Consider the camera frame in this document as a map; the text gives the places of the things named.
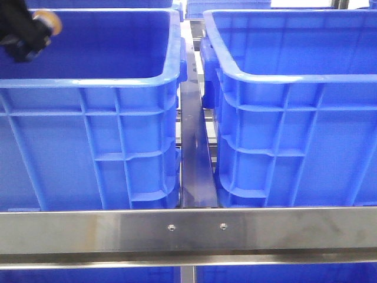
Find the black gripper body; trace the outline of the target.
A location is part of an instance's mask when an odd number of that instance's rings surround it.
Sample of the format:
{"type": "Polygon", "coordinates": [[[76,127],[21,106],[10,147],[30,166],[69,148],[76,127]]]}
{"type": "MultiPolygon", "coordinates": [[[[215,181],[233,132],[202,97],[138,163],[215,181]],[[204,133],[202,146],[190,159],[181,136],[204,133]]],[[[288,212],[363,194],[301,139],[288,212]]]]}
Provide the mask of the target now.
{"type": "Polygon", "coordinates": [[[15,62],[32,61],[51,36],[52,28],[33,18],[25,1],[1,1],[1,46],[15,62]]]}

